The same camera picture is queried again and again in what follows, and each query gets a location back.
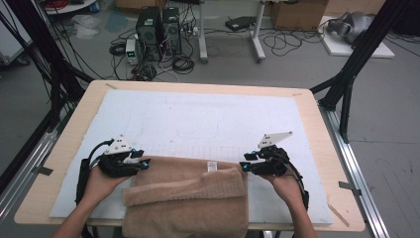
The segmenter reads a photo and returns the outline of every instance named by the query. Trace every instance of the wooden table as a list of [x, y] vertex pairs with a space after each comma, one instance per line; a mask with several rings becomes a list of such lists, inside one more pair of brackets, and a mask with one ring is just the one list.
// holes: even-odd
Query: wooden table
[[[77, 153], [83, 136], [95, 117], [104, 95], [111, 89], [294, 98], [333, 216], [332, 225], [315, 227], [315, 229], [322, 231], [363, 231], [365, 229], [365, 223], [353, 193], [348, 189], [339, 187], [339, 181], [347, 182], [348, 180], [316, 100], [308, 89], [113, 80], [95, 80], [90, 83], [45, 163], [45, 167], [52, 169], [53, 173], [50, 176], [39, 175], [37, 177], [15, 215], [17, 223], [60, 224], [62, 222], [63, 219], [50, 218], [50, 211], [59, 193], [67, 168]], [[121, 226], [122, 220], [89, 220], [88, 223], [100, 226]], [[281, 224], [250, 223], [250, 229], [290, 230], [292, 227]]]

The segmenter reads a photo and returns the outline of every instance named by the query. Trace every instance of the person's left hand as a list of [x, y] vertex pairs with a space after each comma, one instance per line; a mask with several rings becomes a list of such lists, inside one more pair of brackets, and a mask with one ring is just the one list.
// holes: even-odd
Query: person's left hand
[[101, 200], [111, 194], [117, 185], [128, 178], [110, 178], [103, 174], [96, 166], [90, 171], [89, 180], [82, 199], [96, 206]]

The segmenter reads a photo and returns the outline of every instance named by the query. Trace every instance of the cardboard box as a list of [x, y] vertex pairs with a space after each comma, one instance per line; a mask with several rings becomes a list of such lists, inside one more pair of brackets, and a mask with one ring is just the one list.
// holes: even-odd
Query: cardboard box
[[316, 31], [329, 0], [301, 0], [288, 5], [275, 3], [271, 10], [272, 26], [280, 30]]
[[325, 16], [341, 17], [346, 12], [360, 11], [365, 14], [377, 14], [385, 0], [330, 0]]
[[159, 6], [162, 9], [165, 3], [165, 0], [115, 0], [117, 8], [131, 11], [140, 10], [145, 6]]

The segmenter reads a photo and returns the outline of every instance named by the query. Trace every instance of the white desk leg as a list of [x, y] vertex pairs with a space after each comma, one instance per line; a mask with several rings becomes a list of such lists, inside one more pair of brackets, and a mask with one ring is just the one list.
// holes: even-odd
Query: white desk leg
[[257, 62], [261, 62], [262, 60], [265, 60], [265, 54], [263, 53], [262, 44], [260, 43], [260, 39], [259, 39], [260, 26], [262, 25], [264, 6], [265, 6], [265, 2], [260, 1], [259, 9], [257, 11], [256, 28], [253, 32], [251, 32], [251, 37], [257, 51], [257, 56], [258, 56]]
[[200, 30], [199, 30], [199, 36], [198, 36], [198, 48], [200, 50], [200, 59], [203, 63], [208, 62], [207, 58], [207, 48], [206, 48], [206, 39], [204, 37], [204, 13], [203, 13], [203, 7], [204, 7], [204, 0], [200, 0]]

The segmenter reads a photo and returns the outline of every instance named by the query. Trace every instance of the towel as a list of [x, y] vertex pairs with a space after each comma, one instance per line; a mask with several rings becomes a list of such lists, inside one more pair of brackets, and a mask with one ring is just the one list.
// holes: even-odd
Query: towel
[[123, 190], [127, 206], [125, 237], [240, 238], [248, 230], [246, 174], [238, 164], [151, 157], [132, 187]]

